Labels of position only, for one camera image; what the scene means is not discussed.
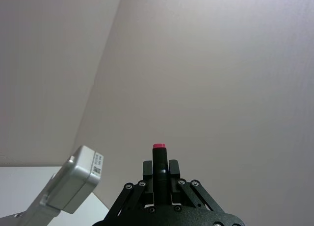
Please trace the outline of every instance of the red cap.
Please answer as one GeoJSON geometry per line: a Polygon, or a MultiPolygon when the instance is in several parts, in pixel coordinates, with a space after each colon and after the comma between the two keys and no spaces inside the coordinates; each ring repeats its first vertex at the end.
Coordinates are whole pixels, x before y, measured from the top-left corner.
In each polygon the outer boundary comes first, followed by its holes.
{"type": "Polygon", "coordinates": [[[166,147],[165,144],[154,144],[154,145],[153,145],[153,149],[165,148],[165,147],[166,147]]]}

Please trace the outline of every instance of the gray device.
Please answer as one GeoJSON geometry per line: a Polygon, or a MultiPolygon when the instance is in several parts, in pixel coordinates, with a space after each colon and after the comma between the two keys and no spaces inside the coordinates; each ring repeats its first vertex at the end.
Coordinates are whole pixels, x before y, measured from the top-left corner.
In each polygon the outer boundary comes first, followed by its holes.
{"type": "Polygon", "coordinates": [[[2,226],[47,226],[63,210],[73,214],[100,181],[104,157],[80,146],[22,213],[0,218],[2,226]]]}

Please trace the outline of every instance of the white surface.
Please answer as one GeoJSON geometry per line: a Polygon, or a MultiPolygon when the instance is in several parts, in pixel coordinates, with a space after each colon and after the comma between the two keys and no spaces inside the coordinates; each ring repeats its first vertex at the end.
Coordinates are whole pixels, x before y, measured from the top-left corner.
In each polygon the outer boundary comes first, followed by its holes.
{"type": "Polygon", "coordinates": [[[118,3],[0,0],[0,166],[65,161],[118,3]]]}
{"type": "MultiPolygon", "coordinates": [[[[27,210],[59,167],[0,168],[0,218],[27,210]]],[[[92,193],[74,214],[61,211],[49,226],[92,226],[108,209],[92,193]]]]}
{"type": "Polygon", "coordinates": [[[248,226],[313,225],[314,0],[121,0],[75,145],[108,207],[160,142],[248,226]]]}

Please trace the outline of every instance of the label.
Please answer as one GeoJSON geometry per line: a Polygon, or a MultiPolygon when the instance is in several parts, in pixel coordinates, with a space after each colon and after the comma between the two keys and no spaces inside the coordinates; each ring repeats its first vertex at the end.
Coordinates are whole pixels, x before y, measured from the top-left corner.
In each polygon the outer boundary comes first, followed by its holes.
{"type": "Polygon", "coordinates": [[[103,161],[104,156],[96,152],[93,161],[92,173],[98,177],[102,175],[103,161]]]}

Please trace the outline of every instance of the ceiling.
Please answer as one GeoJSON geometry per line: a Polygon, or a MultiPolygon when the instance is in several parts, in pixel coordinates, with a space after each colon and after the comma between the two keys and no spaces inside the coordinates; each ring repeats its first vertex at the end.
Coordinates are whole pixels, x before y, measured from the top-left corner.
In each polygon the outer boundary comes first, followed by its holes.
{"type": "Polygon", "coordinates": [[[71,153],[120,0],[0,0],[0,165],[71,153]]]}
{"type": "Polygon", "coordinates": [[[110,207],[165,142],[247,225],[312,223],[314,0],[118,2],[0,4],[0,164],[85,144],[110,207]]]}

